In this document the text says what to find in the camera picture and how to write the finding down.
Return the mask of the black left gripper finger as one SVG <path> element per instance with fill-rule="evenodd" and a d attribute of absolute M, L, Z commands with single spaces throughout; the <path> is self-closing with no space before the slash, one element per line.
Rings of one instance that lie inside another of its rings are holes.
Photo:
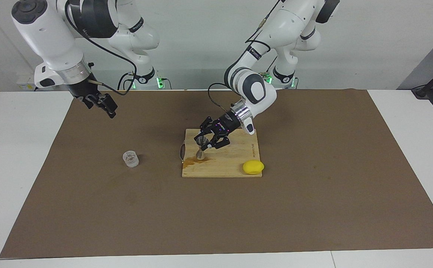
<path fill-rule="evenodd" d="M 225 135 L 214 135 L 212 139 L 203 144 L 203 151 L 210 148 L 219 149 L 230 144 L 228 134 Z"/>
<path fill-rule="evenodd" d="M 200 125 L 200 131 L 198 132 L 197 136 L 194 137 L 194 140 L 196 144 L 216 144 L 219 140 L 218 133 L 219 133 L 219 127 L 218 127 L 219 120 L 213 120 L 211 117 L 207 117 L 202 124 Z M 212 134 L 213 137 L 209 139 L 208 142 L 204 142 L 203 138 L 204 136 Z"/>

